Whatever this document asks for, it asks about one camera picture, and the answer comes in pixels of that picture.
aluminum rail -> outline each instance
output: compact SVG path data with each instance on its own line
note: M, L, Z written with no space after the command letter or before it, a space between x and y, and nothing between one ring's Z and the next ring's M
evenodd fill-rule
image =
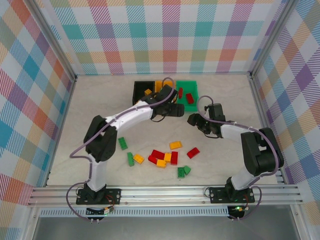
M303 200L297 185L258 185L262 189L261 205L295 205ZM33 189L28 207L67 207L66 193L70 186L57 185ZM121 201L117 207L196 207L196 206L237 206L237 203L211 204L204 195L207 187L223 187L223 185L165 185L165 186L107 186L110 189L122 189ZM256 205L259 190L253 189ZM102 208L104 205L76 205L76 191L69 193L69 200L74 207Z

cable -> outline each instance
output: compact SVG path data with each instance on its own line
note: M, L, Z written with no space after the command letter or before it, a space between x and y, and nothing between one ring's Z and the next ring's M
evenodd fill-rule
M244 196L244 198L245 198L245 200L246 200L246 205L245 205L245 207L247 208L248 205L249 205L249 199L248 199L248 196L247 196L247 195L243 195L243 196Z
M162 80L162 84L164 84L165 80L170 80L172 81L172 86L175 85L175 82L174 80L171 78L171 77L166 77ZM83 182L77 182L75 184L73 184L67 191L66 191L66 195L65 195L65 200L66 200L66 204L68 205L68 207L70 208L70 210L76 215L78 216L79 218L87 221L87 222L91 222L91 220L89 220L88 218L84 217L84 216L81 216L79 213L77 213L77 211L71 206L70 202L69 202L69 193L71 191L71 189L73 189L75 186L78 186L78 185L81 185L81 184L87 184L90 180L91 180L91 177L92 177L92 160L88 157L88 156L84 156L84 155L75 155L76 153L78 153L81 149L83 149L85 146L87 146L88 144L90 144L96 137L98 137L107 127L109 127L113 122L115 122L117 119L119 119L120 117L122 117L123 115L125 114L128 114L132 111L136 111L138 109L142 109L142 108L150 108L150 107L154 107L154 106L157 106L157 105L160 105L164 102L166 102L170 97L171 95L174 93L175 89L172 88L171 89L171 92L170 94L164 98L163 100L159 101L159 102L155 102L155 103L152 103L152 104L148 104L148 105L141 105L141 106L137 106L135 108L130 108L130 109L127 109L121 113L119 113L119 115L117 115L114 119L112 119L111 121L109 121L104 127L102 127L94 136L92 136L88 141L86 141L84 144L82 144L80 147L78 147L76 150L74 150L71 154L70 154L70 158L71 159L87 159L89 162L90 162L90 165L89 165L89 178L88 180L86 181L83 181Z
M206 194L206 191L211 188L210 186L208 186L205 190L204 190L204 195L209 199L210 197Z
M216 123L216 124L226 124L226 125L232 125L232 126L237 126L239 128L242 128L242 129L246 129L246 130L251 130L253 132L256 132L258 133L265 141L266 143L269 145L269 147L271 148L271 151L273 153L273 156L274 156L274 160L275 160L275 167L274 167L274 170L273 172L271 173L263 173L261 174L261 176L257 177L256 179L254 179L252 182L250 182L248 184L248 187L252 186L254 183L256 183L261 177L264 177L264 176L271 176L271 175L274 175L277 171L278 171L278 168L279 168L279 158L278 158L278 155L276 153L276 150L274 148L274 146L272 145L272 143L270 142L270 140L262 133L260 132L259 130L253 128L253 127L248 127L248 126L245 126L245 125L241 125L241 124L238 124L236 122L227 122L227 121L217 121L217 120L212 120L210 118L207 118L201 111L200 111L200 107L199 107L199 102L201 99L203 98L208 98L211 100L211 104L214 104L214 100L210 97L210 96L207 96L207 95L203 95L201 97L199 97L198 99L198 102L196 103L196 107L197 107L197 110L198 110L198 113L200 114L201 117L203 117L205 120L209 121L209 122L212 122L212 123Z
M165 117L166 116L163 116L163 118L161 118L160 120L158 120L158 121L155 121L155 120L152 120L152 119L150 119L152 122L155 122L155 123L160 123L163 119L165 119Z
M245 219L247 219L248 217L250 217L250 216L258 209L258 207L259 207L259 205L260 205L260 203L261 203L261 200L262 200L262 190L261 190L261 188L260 188L259 186L256 186L256 185L255 185L255 186L252 186L251 188L252 188L252 189L258 189L259 192L260 192L259 200L258 200L255 208L252 209L247 215L245 215L245 216L242 217L242 218L236 218L236 217L230 215L230 217L231 217L232 219L237 220L237 221L245 220Z
M209 139L219 139L218 136L208 136L208 135L206 135L205 133L204 133L204 135L205 135L207 138L209 138Z
M105 198L108 200L109 203L110 203L110 202L112 203L112 204L110 204L110 207L108 207L108 208L113 208L114 205L115 205L115 200L114 200L114 198L113 198L111 195L106 195Z

yellow lego brick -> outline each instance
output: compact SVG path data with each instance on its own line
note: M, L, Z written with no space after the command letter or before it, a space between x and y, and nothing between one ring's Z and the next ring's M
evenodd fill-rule
M151 93L152 93L152 91L150 89L147 89L147 90L144 91L144 95L145 96L147 96L147 95L149 95Z
M180 141L174 141L174 142L171 142L169 146L171 150L179 149L179 148L182 148L182 143Z
M156 166L158 168L163 168L164 169L166 167L166 165L167 165L167 162L165 160L158 159L158 161L156 162Z
M171 162L171 153L166 153L164 155L164 160L165 160L165 162L170 163Z
M133 159L137 161L138 164L142 164L145 160L144 157L139 154L134 155Z

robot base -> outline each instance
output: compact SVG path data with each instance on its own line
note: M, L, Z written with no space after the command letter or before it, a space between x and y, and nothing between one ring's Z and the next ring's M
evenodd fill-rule
M212 204L246 204L247 202L255 202L253 190L250 188L237 191L234 200L230 199L225 187L210 187L209 196Z
M77 198L75 204L77 205L119 205L121 199L121 189L120 188L106 188L105 185L99 191L93 191L88 187L87 184L84 185L83 189L77 191Z

toy brick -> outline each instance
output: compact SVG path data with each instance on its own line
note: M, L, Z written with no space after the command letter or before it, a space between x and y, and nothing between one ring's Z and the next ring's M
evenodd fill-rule
M165 160L161 160L161 159L158 159L157 163L156 163L156 166L158 168L165 168L167 165L166 161Z
M147 96L149 94L151 94L152 91L148 88L147 90L144 91L144 95Z
M153 150L151 155L154 156L156 159L161 159L161 160L165 159L165 154L157 150Z
M171 153L166 153L164 155L164 160L169 163L171 161Z
M157 164L157 159L156 159L154 156L152 156L152 155L150 155L150 156L148 157L148 160L149 160L150 162L154 163L154 164Z
M177 151L171 152L171 165L178 165L178 152Z
M188 104L193 104L195 102L194 98L192 97L192 94L191 93L187 93L185 95L186 97L186 100L188 101Z
M136 160L138 164L142 164L145 160L144 157L139 154L134 155L133 159Z
M182 143L181 141L174 141L174 142L171 142L169 146L171 150L179 149L179 148L182 148Z
M178 179L183 179L185 177L185 168L178 167Z
M128 148L126 140L125 140L124 137L120 137L118 139L118 141L119 141L119 144L120 144L120 147L121 147L122 150L126 150Z
M198 153L200 153L200 151L198 150L198 148L193 148L193 149L191 149L188 153L187 153L187 155L188 155L188 157L190 158L190 159L192 159L195 155L197 155Z
M178 97L179 97L179 99L182 99L183 93L184 93L184 89L183 89L182 87L180 87L180 88L179 88L179 91L178 91Z
M128 156L129 166L130 167L134 166L135 165L135 161L134 161L134 155L132 154L132 152L128 152L127 156Z
M190 168L190 167L184 166L184 173L185 173L185 175L188 175L188 174L190 173L190 171L191 171L191 168Z

